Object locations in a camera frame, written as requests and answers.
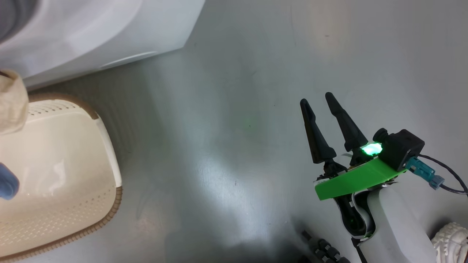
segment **blue cloth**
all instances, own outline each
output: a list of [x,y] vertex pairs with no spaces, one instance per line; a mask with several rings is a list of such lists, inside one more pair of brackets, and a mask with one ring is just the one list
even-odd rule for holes
[[20,181],[3,163],[0,163],[0,197],[11,200],[20,188]]

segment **blue object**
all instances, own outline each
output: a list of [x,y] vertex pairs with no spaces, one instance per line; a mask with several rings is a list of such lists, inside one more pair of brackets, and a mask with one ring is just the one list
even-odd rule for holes
[[408,169],[408,171],[411,173],[422,177],[434,190],[437,190],[445,181],[443,177],[434,174],[434,169],[416,157],[411,157],[409,159],[409,161],[406,163],[406,169]]
[[11,200],[19,188],[18,178],[3,163],[0,163],[0,197]]

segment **beige cloth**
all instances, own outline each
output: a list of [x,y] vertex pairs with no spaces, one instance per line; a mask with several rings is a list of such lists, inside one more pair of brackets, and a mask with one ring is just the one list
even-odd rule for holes
[[28,118],[28,92],[18,73],[1,70],[0,75],[0,135],[21,130]]

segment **brown woven trim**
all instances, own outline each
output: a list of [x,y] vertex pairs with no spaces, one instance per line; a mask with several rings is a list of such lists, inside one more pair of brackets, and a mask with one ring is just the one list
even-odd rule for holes
[[103,219],[101,219],[99,222],[91,226],[88,226],[87,228],[82,229],[76,233],[73,233],[64,238],[55,240],[53,242],[47,243],[45,245],[39,246],[37,248],[32,248],[32,249],[25,250],[23,252],[0,257],[0,263],[11,263],[11,262],[22,260],[28,257],[35,256],[35,255],[39,255],[41,253],[50,251],[54,248],[61,247],[65,244],[71,243],[79,238],[82,238],[88,234],[93,233],[99,228],[105,226],[114,217],[114,215],[117,213],[117,210],[120,206],[121,201],[122,201],[122,186],[116,188],[116,199],[114,201],[114,205],[110,209],[109,213],[107,213],[107,215]]
[[64,101],[73,102],[76,105],[78,105],[80,108],[85,110],[89,114],[91,119],[96,120],[97,118],[99,118],[98,114],[94,111],[94,109],[89,104],[87,104],[86,102],[74,96],[61,94],[61,93],[40,93],[40,94],[34,94],[34,95],[29,96],[29,102],[39,102],[39,101],[46,101],[46,100],[64,100]]

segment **green light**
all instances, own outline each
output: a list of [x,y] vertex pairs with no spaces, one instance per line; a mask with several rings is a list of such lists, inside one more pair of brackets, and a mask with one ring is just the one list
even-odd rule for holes
[[379,154],[382,151],[382,145],[380,143],[371,143],[369,145],[366,145],[362,147],[362,150],[367,154],[367,155],[376,155]]

